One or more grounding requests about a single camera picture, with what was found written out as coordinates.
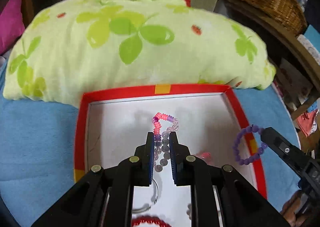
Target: silver ring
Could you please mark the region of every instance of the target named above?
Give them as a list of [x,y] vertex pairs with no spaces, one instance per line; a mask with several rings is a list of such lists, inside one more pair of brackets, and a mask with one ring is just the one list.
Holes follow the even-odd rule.
[[152,179],[152,181],[156,185],[156,198],[155,198],[155,201],[153,202],[153,204],[151,204],[151,205],[149,204],[148,207],[142,207],[142,208],[139,208],[139,209],[132,209],[132,213],[133,214],[144,213],[144,212],[150,210],[151,207],[154,206],[157,203],[157,200],[158,200],[158,197],[159,197],[159,187],[158,187],[158,184],[157,184],[156,180]]

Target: ladybug print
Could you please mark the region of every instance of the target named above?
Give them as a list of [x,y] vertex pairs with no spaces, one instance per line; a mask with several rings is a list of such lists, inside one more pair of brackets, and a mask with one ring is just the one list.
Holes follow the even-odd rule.
[[61,13],[61,14],[57,15],[57,18],[62,18],[62,17],[65,17],[65,16],[66,16],[66,13]]
[[196,35],[201,35],[202,34],[201,28],[199,28],[196,25],[191,26],[191,29]]
[[239,81],[239,82],[235,85],[235,87],[240,86],[241,83],[242,83],[242,81]]

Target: brown basket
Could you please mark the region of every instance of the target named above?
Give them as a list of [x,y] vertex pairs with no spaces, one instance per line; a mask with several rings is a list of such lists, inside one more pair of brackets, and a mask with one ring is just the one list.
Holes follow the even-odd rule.
[[281,23],[288,31],[299,35],[307,27],[303,11],[297,0],[242,0],[261,9]]

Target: magenta fabric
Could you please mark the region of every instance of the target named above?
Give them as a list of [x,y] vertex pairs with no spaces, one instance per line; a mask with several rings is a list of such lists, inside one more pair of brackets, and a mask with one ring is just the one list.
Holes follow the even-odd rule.
[[0,54],[3,54],[22,35],[21,0],[9,0],[0,14]]

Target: light green pillow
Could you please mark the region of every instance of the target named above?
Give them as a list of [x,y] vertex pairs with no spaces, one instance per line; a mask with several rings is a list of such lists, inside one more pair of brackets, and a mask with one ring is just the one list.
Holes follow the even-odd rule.
[[265,43],[183,0],[67,0],[41,11],[14,46],[3,95],[79,107],[84,92],[151,84],[265,89]]

